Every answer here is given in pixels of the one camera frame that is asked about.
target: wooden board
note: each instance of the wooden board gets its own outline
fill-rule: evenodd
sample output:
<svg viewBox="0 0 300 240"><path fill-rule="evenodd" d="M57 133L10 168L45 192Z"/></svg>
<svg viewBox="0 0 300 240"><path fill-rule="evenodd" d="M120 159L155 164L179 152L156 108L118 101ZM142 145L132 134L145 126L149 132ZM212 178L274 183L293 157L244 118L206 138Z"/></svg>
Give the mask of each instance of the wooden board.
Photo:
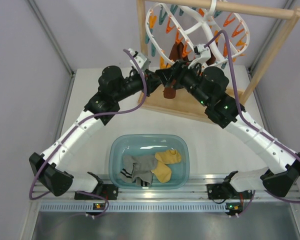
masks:
<svg viewBox="0 0 300 240"><path fill-rule="evenodd" d="M202 106L187 90L179 89L176 91L174 99L164 98L164 87L159 86L151 95L145 99L142 108L183 117L187 119L193 119L201 122L212 123L211 120L205 114L205 106ZM227 88L226 93L230 96L234 96L234 90ZM242 90L238 90L239 97L243 94ZM138 103L141 102L143 97L141 93Z"/></svg>

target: gray wall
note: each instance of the gray wall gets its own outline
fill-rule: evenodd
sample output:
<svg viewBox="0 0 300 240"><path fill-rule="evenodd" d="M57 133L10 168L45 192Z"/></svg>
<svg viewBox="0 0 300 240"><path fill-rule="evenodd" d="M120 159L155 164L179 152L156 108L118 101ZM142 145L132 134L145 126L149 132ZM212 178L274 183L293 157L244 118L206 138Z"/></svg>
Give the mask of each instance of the gray wall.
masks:
<svg viewBox="0 0 300 240"><path fill-rule="evenodd" d="M0 1L0 240L18 239L29 156L53 141L69 76L24 0Z"/></svg>
<svg viewBox="0 0 300 240"><path fill-rule="evenodd" d="M74 69L102 68L108 65L129 67L129 61L122 49L140 49L136 0L36 0L36 2ZM286 0L231 0L231 2L281 8ZM146 6L150 7L153 4L147 2ZM217 20L220 19L223 23L222 18L225 19L227 16L228 13L224 12ZM248 67L262 46L274 19L251 15L242 17L249 27L251 42L245 52L247 55L239 57L235 63ZM163 28L158 27L157 20L154 35L158 36L156 39L159 45L167 52L174 43L175 34L174 30L168 35L165 33L166 24L167 20L162 25ZM235 25L227 27L229 33L232 33L231 28L235 28ZM202 42L200 41L202 37L195 35L194 42ZM158 54L152 61L152 66L159 66Z"/></svg>
<svg viewBox="0 0 300 240"><path fill-rule="evenodd" d="M262 78L258 92L272 133L300 151L300 20Z"/></svg>

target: white plastic ring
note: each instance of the white plastic ring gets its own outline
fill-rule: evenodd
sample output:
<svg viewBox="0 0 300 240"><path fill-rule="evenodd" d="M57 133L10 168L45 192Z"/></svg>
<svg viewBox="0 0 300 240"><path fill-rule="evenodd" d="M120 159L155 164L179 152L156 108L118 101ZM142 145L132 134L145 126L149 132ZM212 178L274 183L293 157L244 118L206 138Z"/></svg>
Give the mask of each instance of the white plastic ring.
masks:
<svg viewBox="0 0 300 240"><path fill-rule="evenodd" d="M217 0L211 0L211 6L207 13L208 16L212 16L216 10Z"/></svg>

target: gray sock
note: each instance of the gray sock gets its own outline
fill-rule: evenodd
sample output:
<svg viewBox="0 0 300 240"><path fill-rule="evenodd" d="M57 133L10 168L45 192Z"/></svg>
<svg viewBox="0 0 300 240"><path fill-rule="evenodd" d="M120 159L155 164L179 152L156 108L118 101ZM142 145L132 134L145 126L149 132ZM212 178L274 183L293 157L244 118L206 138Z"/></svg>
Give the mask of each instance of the gray sock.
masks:
<svg viewBox="0 0 300 240"><path fill-rule="evenodd" d="M136 180L137 186L148 187L152 183L153 173L158 160L154 155L123 156L123 169L119 173L120 178L126 183Z"/></svg>

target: yellow sock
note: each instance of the yellow sock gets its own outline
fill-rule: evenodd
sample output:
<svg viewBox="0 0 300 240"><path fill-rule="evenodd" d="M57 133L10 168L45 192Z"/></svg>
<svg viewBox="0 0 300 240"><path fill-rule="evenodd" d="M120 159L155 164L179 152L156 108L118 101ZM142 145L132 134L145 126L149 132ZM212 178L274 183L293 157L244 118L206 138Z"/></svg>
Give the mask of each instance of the yellow sock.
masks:
<svg viewBox="0 0 300 240"><path fill-rule="evenodd" d="M177 164L181 162L181 155L177 150L157 152L155 158L164 164Z"/></svg>
<svg viewBox="0 0 300 240"><path fill-rule="evenodd" d="M160 183L166 183L170 181L172 171L170 167L165 165L164 163L158 161L158 164L154 170L152 170L153 174L159 180Z"/></svg>

